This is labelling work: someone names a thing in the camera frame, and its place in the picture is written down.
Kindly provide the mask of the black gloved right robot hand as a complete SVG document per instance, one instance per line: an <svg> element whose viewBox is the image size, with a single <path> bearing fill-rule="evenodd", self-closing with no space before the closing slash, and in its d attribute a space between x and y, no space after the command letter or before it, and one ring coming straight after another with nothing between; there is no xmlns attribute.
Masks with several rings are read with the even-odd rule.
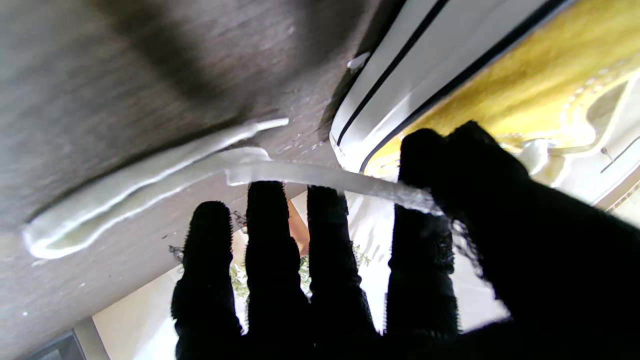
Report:
<svg viewBox="0 0 640 360"><path fill-rule="evenodd" d="M307 189L311 297L301 289L283 184L247 192L249 329L230 276L230 211L203 202L171 314L178 360L639 358L639 230L536 182L470 120L406 136L398 180L441 216L396 205L386 330L375 329L346 198Z"/></svg>

